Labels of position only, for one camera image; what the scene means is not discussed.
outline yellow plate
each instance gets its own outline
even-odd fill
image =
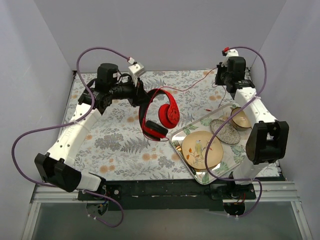
[[[195,169],[206,169],[205,154],[213,134],[208,131],[195,131],[182,142],[182,154],[185,161]],[[224,149],[217,137],[214,138],[208,152],[208,166],[218,165],[224,156]]]

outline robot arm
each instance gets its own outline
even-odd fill
[[[245,146],[247,157],[232,173],[234,179],[254,179],[264,167],[285,156],[289,125],[286,121],[278,121],[256,97],[255,85],[245,79],[245,59],[235,49],[225,49],[222,54],[225,59],[217,65],[215,84],[226,86],[228,93],[241,107],[256,98],[243,110],[252,127]],[[241,185],[249,183],[236,181]]]
[[[148,104],[150,97],[144,90],[143,82],[139,77],[144,73],[140,63],[132,62],[129,67],[131,78],[127,82],[118,82],[118,66],[103,63],[97,70],[95,86],[91,88],[94,95],[94,108],[89,115],[79,122],[91,106],[91,97],[84,91],[78,100],[78,105],[70,122],[73,125],[66,127],[58,140],[45,155],[39,153],[34,162],[45,182],[53,184],[67,192],[75,189],[103,192],[105,179],[95,174],[78,171],[73,168],[76,155],[89,133],[91,127],[101,118],[112,100],[128,99],[133,107]]]

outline white cable clip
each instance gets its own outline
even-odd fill
[[[129,68],[129,74],[131,75],[134,86],[136,87],[138,84],[138,78],[140,78],[143,74],[146,73],[145,67],[140,63],[136,62],[132,64]]]
[[[131,65],[133,65],[133,64],[136,62],[136,60],[134,60],[133,57],[129,57],[129,59],[128,59],[127,61],[128,61],[128,63],[130,63]]]

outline red headphones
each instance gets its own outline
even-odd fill
[[[150,105],[149,103],[141,105],[139,108],[139,122],[143,133],[154,140],[160,141],[160,139],[166,137],[168,129],[173,129],[177,126],[180,120],[180,112],[174,96],[169,92],[155,88],[147,94],[151,99],[157,95],[165,94],[170,101],[170,104],[162,105],[158,111],[159,120],[165,127],[150,120],[146,121],[145,116]]]

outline floral pattern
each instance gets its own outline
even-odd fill
[[[233,160],[239,164],[246,157],[246,149],[243,145],[230,146],[232,152],[234,153]]]
[[[148,71],[141,80],[147,91],[162,86],[186,89],[207,73],[208,70]],[[218,108],[225,90],[221,86],[212,87],[215,74],[215,70],[212,71],[201,83],[186,92],[167,89],[176,99],[180,110],[180,122],[175,129],[169,130],[168,137],[179,127],[186,127],[189,123],[205,116],[208,113],[206,109]],[[85,73],[82,76],[88,83],[97,75]],[[76,75],[65,122],[71,119],[83,91],[84,86]],[[168,102],[164,95],[157,96],[150,105],[147,118],[159,123],[158,109]],[[226,94],[221,104],[228,103],[234,101],[229,94]],[[138,121],[138,111],[139,109],[131,107],[127,100],[113,100],[112,105],[106,109],[86,136],[76,156],[74,167],[107,180],[192,179],[193,175],[168,141],[155,142],[144,138]],[[276,165],[270,165],[259,175],[279,174]]]

